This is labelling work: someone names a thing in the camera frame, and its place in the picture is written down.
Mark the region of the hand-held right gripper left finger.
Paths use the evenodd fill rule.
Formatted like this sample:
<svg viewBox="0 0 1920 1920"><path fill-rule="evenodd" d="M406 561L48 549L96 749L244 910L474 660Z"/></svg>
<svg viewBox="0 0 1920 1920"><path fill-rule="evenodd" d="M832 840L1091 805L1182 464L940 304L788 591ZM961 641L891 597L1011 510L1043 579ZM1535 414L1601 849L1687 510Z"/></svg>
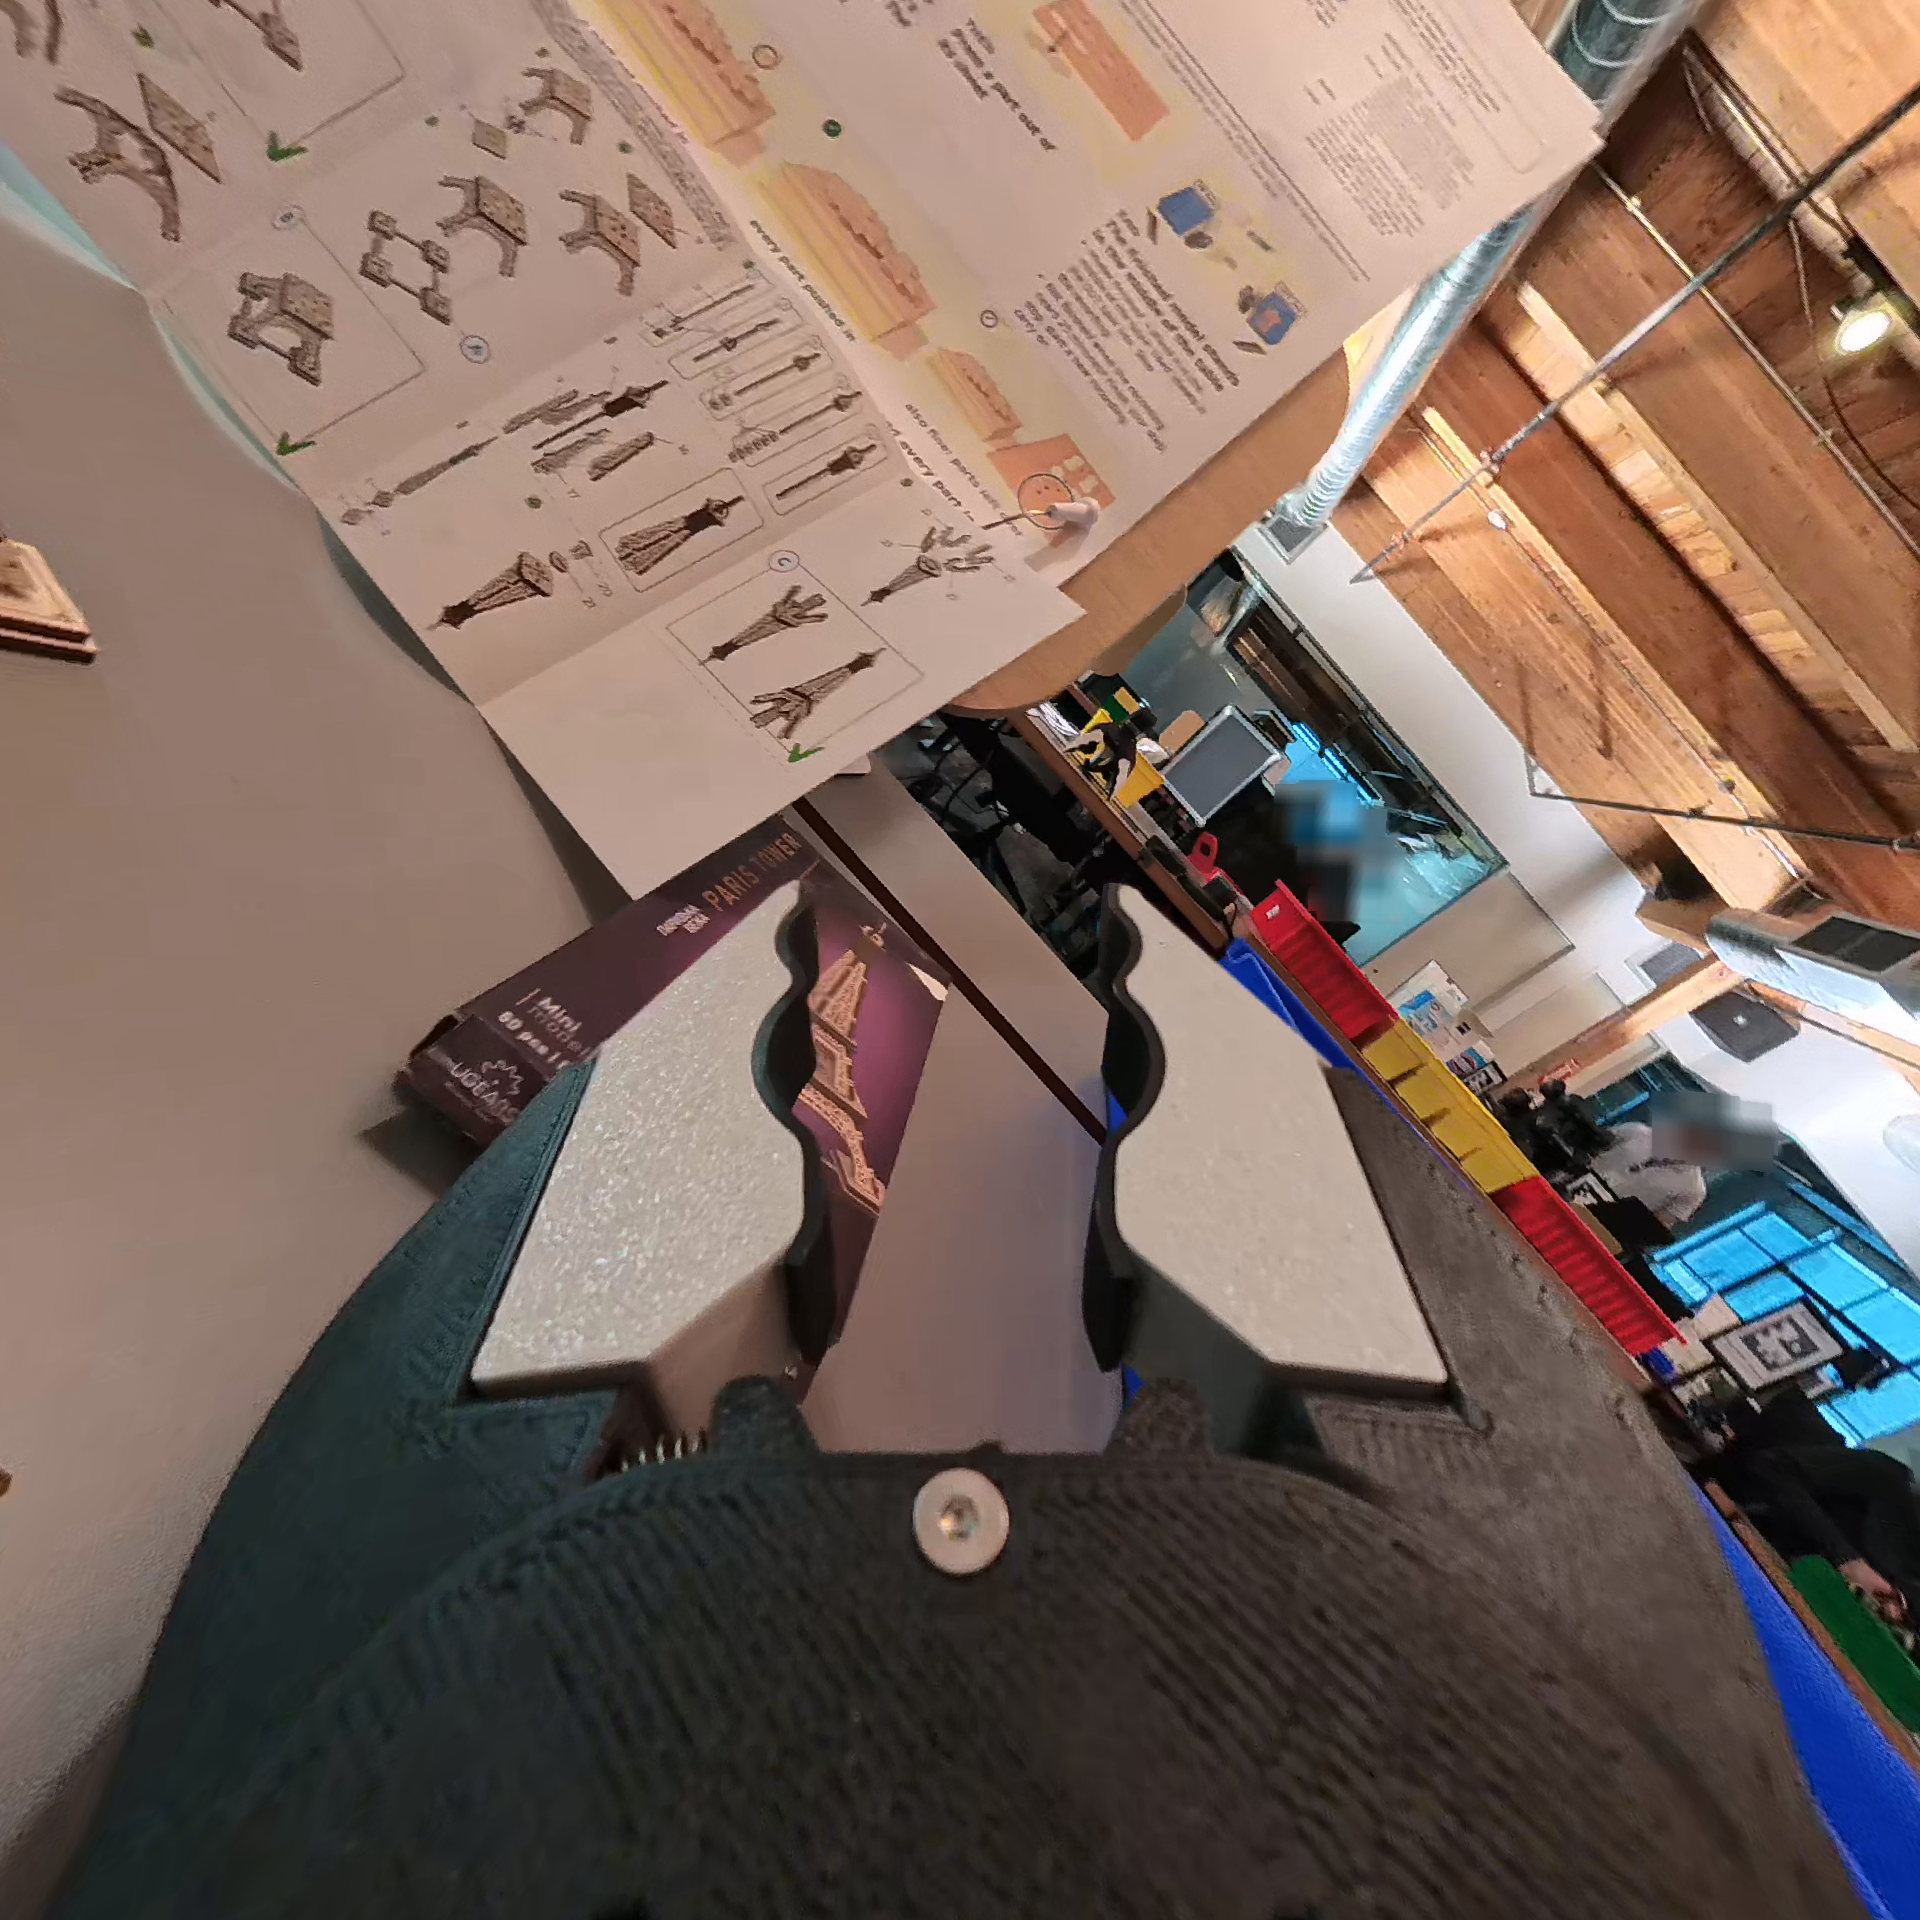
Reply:
<svg viewBox="0 0 1920 1920"><path fill-rule="evenodd" d="M472 1363L483 1397L716 1397L834 1331L810 888L792 880L603 1041Z"/></svg>

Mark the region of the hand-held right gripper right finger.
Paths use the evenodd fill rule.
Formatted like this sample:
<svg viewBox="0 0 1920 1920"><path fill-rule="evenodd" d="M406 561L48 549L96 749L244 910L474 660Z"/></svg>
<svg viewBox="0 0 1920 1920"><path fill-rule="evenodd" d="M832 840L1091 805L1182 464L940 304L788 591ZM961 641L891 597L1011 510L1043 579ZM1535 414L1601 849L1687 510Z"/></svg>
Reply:
<svg viewBox="0 0 1920 1920"><path fill-rule="evenodd" d="M1204 1411L1280 1393L1435 1406L1450 1363L1323 1055L1137 887L1103 900L1108 1131L1083 1326L1104 1373Z"/></svg>

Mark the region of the grey desk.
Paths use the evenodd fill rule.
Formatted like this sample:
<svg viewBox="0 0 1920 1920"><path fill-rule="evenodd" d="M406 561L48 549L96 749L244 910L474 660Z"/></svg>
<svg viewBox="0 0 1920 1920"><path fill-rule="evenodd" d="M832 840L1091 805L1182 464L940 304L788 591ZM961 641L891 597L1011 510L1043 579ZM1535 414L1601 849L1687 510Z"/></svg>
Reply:
<svg viewBox="0 0 1920 1920"><path fill-rule="evenodd" d="M466 1151L433 1021L623 904L143 295L6 166L6 1916L102 1806L211 1508Z"/></svg>

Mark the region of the yellow storage bin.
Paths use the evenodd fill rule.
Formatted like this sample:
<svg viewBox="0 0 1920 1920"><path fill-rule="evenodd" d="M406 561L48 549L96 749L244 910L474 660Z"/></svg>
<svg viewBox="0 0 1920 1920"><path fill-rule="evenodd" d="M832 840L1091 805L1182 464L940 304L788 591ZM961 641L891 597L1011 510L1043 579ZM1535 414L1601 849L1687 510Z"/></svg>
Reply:
<svg viewBox="0 0 1920 1920"><path fill-rule="evenodd" d="M1481 1193L1503 1193L1539 1176L1503 1121L1406 1021L1361 1047L1403 1110Z"/></svg>

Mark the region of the purple puzzle box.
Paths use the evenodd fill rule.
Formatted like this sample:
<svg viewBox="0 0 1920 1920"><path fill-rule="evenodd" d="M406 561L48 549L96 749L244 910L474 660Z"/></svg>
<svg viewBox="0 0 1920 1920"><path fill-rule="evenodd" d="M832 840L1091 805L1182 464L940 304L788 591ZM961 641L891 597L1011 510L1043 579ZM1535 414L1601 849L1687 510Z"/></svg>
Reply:
<svg viewBox="0 0 1920 1920"><path fill-rule="evenodd" d="M846 1320L950 975L792 817L750 828L468 998L415 1047L399 1093L472 1144L492 1144L561 1069L610 1040L792 880L811 899L820 957L807 1001L816 1069L795 1115L824 1150Z"/></svg>

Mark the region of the red storage bin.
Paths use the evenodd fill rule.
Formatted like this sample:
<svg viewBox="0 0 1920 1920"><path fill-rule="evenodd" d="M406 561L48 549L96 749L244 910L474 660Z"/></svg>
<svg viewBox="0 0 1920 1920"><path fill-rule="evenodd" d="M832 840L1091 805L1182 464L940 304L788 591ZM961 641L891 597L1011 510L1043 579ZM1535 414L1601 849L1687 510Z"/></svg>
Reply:
<svg viewBox="0 0 1920 1920"><path fill-rule="evenodd" d="M1402 1021L1343 942L1288 887L1248 908L1243 931L1345 1040L1364 1049Z"/></svg>
<svg viewBox="0 0 1920 1920"><path fill-rule="evenodd" d="M1494 1190L1491 1200L1623 1353L1641 1357L1678 1337L1673 1319L1548 1179L1535 1174Z"/></svg>

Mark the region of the computer monitor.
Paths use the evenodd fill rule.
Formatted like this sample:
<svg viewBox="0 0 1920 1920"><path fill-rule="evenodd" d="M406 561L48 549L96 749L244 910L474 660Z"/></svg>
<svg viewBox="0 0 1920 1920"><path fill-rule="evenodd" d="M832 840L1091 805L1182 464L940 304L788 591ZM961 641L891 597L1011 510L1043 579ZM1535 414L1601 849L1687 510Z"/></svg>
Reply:
<svg viewBox="0 0 1920 1920"><path fill-rule="evenodd" d="M1250 784L1278 765L1290 728L1274 711L1224 705L1162 765L1172 803L1193 824L1208 824Z"/></svg>

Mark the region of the wooden display board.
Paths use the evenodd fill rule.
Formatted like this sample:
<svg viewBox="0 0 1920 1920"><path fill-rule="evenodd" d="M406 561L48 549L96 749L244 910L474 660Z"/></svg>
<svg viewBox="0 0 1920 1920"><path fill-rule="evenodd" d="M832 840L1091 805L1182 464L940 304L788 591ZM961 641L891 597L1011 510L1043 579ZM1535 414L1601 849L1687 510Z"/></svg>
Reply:
<svg viewBox="0 0 1920 1920"><path fill-rule="evenodd" d="M1080 616L950 699L1009 715L1088 672L1122 670L1170 621L1196 574L1266 516L1329 453L1352 399L1343 348L1063 585Z"/></svg>

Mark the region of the paper instruction sheet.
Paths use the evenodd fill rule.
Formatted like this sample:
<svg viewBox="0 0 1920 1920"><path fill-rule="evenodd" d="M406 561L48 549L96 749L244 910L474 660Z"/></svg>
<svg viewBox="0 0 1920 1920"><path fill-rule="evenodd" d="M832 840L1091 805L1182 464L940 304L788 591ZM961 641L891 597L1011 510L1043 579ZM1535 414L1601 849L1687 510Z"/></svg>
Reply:
<svg viewBox="0 0 1920 1920"><path fill-rule="evenodd" d="M1071 627L1027 510L1092 560L1599 148L1455 1L8 1L3 91L635 893Z"/></svg>

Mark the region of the wooden tower base model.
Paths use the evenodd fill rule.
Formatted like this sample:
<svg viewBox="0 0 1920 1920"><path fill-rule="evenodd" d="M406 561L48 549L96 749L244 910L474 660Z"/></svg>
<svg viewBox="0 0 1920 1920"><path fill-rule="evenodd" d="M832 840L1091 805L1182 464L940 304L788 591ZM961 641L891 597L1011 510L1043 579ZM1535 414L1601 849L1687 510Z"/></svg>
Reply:
<svg viewBox="0 0 1920 1920"><path fill-rule="evenodd" d="M78 601L32 543L3 535L3 648L92 662L96 640Z"/></svg>

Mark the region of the silver air duct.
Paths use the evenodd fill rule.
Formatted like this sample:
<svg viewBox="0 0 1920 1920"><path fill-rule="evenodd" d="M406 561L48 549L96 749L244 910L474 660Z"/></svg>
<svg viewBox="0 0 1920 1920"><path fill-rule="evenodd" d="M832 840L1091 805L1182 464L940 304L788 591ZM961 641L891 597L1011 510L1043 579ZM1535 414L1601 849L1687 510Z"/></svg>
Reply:
<svg viewBox="0 0 1920 1920"><path fill-rule="evenodd" d="M1550 4L1543 45L1595 108L1599 132L1607 135L1696 11L1698 1ZM1284 560L1297 560L1331 527L1336 507L1354 491L1392 424L1566 191L1568 180L1548 187L1414 289L1378 356L1358 376L1329 451L1265 519Z"/></svg>

